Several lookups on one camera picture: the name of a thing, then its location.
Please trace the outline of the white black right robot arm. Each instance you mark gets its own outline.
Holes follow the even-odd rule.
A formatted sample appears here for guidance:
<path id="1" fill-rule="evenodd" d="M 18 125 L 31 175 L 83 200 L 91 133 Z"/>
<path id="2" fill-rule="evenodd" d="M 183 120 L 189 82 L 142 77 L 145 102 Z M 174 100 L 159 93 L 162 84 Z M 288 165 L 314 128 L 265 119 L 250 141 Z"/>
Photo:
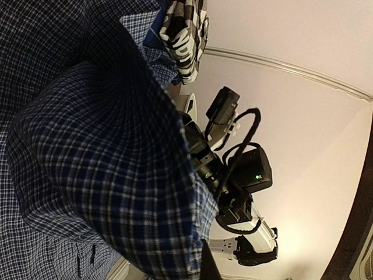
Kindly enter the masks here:
<path id="1" fill-rule="evenodd" d="M 272 168 L 260 144 L 252 142 L 261 121 L 257 108 L 238 116 L 255 116 L 245 139 L 227 150 L 223 157 L 214 153 L 204 134 L 186 113 L 182 113 L 192 165 L 217 199 L 217 224 L 235 237 L 212 239 L 212 252 L 239 265 L 253 267 L 277 259 L 278 231 L 269 227 L 254 207 L 253 193 L 272 186 Z"/>

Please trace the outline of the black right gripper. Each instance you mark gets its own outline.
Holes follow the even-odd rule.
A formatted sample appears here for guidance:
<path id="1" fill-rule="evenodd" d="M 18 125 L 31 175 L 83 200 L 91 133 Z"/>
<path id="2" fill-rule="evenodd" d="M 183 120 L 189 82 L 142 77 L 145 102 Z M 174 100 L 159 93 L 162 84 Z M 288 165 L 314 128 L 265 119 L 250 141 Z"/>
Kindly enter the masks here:
<path id="1" fill-rule="evenodd" d="M 193 168 L 208 189 L 216 190 L 223 172 L 220 158 L 211 150 L 197 124 L 187 114 L 180 112 L 185 127 L 185 136 L 191 153 Z"/>

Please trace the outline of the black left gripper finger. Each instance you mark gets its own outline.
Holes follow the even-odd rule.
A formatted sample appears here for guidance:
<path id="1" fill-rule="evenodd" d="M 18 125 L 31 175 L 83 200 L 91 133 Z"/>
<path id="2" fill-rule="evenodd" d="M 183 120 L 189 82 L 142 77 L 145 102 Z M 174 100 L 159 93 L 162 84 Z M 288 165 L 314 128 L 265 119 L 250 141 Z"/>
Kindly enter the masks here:
<path id="1" fill-rule="evenodd" d="M 203 240 L 202 244 L 200 280 L 222 280 L 208 243 Z"/>

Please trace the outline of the blue checked long sleeve shirt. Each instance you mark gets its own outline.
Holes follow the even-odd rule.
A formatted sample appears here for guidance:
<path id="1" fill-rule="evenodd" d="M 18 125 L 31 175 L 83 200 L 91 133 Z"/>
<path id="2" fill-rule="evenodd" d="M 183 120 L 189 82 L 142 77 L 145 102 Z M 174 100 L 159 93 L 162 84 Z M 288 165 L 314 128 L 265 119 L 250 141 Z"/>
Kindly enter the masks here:
<path id="1" fill-rule="evenodd" d="M 200 279 L 217 204 L 142 46 L 160 9 L 1 2 L 2 279 Z"/>

